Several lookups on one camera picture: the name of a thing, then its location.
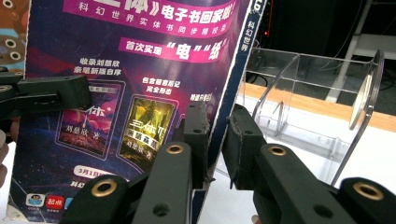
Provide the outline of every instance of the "app icon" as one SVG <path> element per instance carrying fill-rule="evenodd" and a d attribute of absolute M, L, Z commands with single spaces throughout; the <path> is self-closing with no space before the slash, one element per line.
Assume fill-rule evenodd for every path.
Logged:
<path fill-rule="evenodd" d="M 64 197 L 58 195 L 49 195 L 46 206 L 50 209 L 62 209 L 64 207 Z"/>
<path fill-rule="evenodd" d="M 64 202 L 64 209 L 67 209 L 72 201 L 73 198 L 66 198 L 66 202 Z"/>
<path fill-rule="evenodd" d="M 46 196 L 44 194 L 30 193 L 26 196 L 26 205 L 41 207 L 44 205 Z"/>

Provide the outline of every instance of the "pink banner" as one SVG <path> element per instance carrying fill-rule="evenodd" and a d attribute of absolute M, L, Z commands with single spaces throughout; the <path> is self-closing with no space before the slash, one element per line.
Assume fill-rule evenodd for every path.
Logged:
<path fill-rule="evenodd" d="M 190 46 L 184 43 L 169 42 L 165 46 L 122 37 L 119 50 L 179 62 L 213 63 L 220 58 L 221 53 L 227 47 L 227 39 L 211 45 Z"/>
<path fill-rule="evenodd" d="M 167 35 L 209 38 L 230 28 L 235 0 L 193 7 L 166 0 L 65 0 L 64 12 Z"/>

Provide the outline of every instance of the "red logo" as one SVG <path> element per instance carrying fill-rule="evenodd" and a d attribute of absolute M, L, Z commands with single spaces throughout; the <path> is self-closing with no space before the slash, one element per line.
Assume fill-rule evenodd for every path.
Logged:
<path fill-rule="evenodd" d="M 47 197 L 46 206 L 51 209 L 62 209 L 64 207 L 64 197 L 49 195 Z"/>

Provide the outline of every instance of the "black mechanical arm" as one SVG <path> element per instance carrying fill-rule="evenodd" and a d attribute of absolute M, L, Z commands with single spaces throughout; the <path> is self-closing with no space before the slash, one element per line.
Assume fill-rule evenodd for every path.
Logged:
<path fill-rule="evenodd" d="M 82 108 L 92 102 L 87 78 L 63 72 L 55 77 L 23 78 L 0 66 L 0 130 L 24 114 Z"/>
<path fill-rule="evenodd" d="M 149 174 L 129 182 L 115 175 L 91 180 L 61 223 L 191 223 L 193 190 L 211 181 L 208 130 L 205 106 L 191 104 L 176 139 L 161 147 Z M 254 190 L 262 223 L 396 222 L 396 197 L 389 190 L 364 178 L 345 179 L 340 189 L 318 181 L 292 150 L 267 144 L 241 105 L 229 117 L 222 153 L 231 187 Z"/>

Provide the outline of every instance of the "clear acrylic stand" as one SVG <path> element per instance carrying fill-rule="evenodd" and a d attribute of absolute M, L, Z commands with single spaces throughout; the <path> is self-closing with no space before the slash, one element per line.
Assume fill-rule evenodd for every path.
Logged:
<path fill-rule="evenodd" d="M 334 185 L 373 113 L 383 64 L 381 50 L 358 62 L 254 49 L 247 71 L 271 81 L 252 116 L 267 142 L 319 158 L 313 173 Z"/>

